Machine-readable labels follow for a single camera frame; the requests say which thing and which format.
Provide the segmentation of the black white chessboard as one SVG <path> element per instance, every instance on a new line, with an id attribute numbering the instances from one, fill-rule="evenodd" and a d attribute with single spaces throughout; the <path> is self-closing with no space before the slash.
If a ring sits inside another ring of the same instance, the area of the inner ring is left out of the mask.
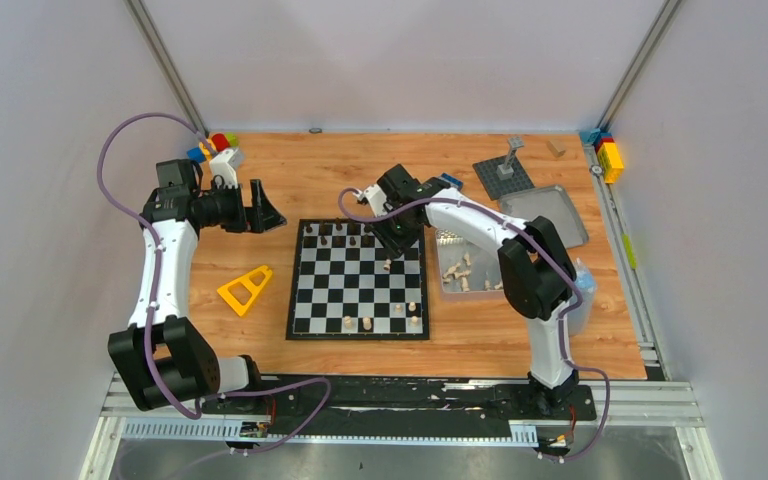
<path id="1" fill-rule="evenodd" d="M 347 219 L 299 221 L 293 280 L 285 338 L 288 340 L 428 340 L 428 275 L 425 240 L 419 239 L 402 257 L 388 259 L 369 229 Z M 415 302 L 415 315 L 408 311 Z M 393 312 L 402 304 L 404 313 Z M 346 316 L 357 319 L 358 332 L 343 334 Z M 421 320 L 419 331 L 409 331 L 412 316 Z M 362 329 L 369 317 L 373 330 Z"/>

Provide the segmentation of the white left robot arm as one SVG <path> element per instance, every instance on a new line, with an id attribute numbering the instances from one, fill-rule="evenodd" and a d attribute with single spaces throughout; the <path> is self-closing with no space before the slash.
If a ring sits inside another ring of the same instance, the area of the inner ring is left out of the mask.
<path id="1" fill-rule="evenodd" d="M 107 343 L 141 411 L 225 393 L 243 413 L 265 403 L 256 362 L 248 355 L 218 357 L 189 318 L 191 266 L 202 229 L 260 234 L 286 223 L 257 179 L 250 183 L 251 202 L 244 203 L 237 178 L 241 163 L 236 149 L 209 160 L 208 189 L 201 187 L 195 161 L 156 166 L 158 185 L 137 216 L 146 252 L 137 303 L 127 328 L 110 334 Z"/>

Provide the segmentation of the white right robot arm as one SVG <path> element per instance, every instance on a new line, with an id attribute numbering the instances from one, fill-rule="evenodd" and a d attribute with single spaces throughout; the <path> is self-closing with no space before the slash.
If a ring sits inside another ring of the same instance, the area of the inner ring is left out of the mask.
<path id="1" fill-rule="evenodd" d="M 577 272 L 555 225 L 546 217 L 511 217 L 478 204 L 449 182 L 424 182 L 398 164 L 354 194 L 370 208 L 364 219 L 391 257 L 427 228 L 454 233 L 493 255 L 508 304 L 525 318 L 531 347 L 531 403 L 556 417 L 571 403 L 579 373 L 569 353 L 565 321 L 583 302 Z"/>

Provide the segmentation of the metal tin box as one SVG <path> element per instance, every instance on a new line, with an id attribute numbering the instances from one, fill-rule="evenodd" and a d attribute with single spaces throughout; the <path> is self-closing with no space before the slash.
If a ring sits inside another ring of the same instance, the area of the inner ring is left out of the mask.
<path id="1" fill-rule="evenodd" d="M 447 302 L 501 301 L 503 282 L 495 253 L 488 253 L 454 233 L 434 233 L 437 277 Z"/>

